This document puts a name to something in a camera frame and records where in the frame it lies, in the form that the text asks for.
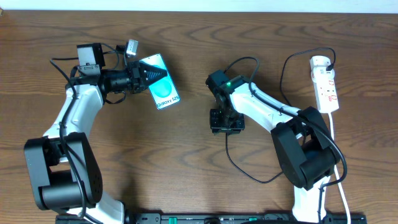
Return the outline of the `blue screen Galaxy smartphone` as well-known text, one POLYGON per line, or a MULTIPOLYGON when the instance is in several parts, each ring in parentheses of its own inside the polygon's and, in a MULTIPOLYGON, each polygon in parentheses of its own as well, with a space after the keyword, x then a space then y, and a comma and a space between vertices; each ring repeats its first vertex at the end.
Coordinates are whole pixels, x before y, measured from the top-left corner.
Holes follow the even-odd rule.
POLYGON ((140 60, 148 65, 153 65, 167 72, 167 76, 149 86, 149 91, 153 97, 154 103, 158 110, 165 109, 180 101, 179 93, 174 85, 170 72, 161 56, 154 54, 140 60))

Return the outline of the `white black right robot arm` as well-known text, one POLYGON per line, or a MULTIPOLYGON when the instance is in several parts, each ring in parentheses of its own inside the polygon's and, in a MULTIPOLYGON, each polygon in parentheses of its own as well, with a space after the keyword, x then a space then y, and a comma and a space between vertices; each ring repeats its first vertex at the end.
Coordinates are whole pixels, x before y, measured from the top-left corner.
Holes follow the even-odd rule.
POLYGON ((282 173, 294 185, 292 213, 300 222, 326 218, 325 190, 334 166, 344 162, 320 112, 285 105, 244 76, 229 79, 217 70, 205 81, 218 104, 210 111, 212 133, 238 134, 247 116, 270 132, 282 173))

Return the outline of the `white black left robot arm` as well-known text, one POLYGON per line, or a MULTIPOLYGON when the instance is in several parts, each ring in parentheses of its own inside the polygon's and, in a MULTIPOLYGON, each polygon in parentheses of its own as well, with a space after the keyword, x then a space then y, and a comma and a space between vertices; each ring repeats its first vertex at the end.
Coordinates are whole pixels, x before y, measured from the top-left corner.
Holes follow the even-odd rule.
POLYGON ((89 143, 108 93, 140 93, 169 72, 160 54, 106 69, 102 43, 78 45, 79 64, 64 75, 66 99, 53 125, 24 146, 36 206, 88 223, 134 223, 124 203, 103 190, 100 168, 89 143))

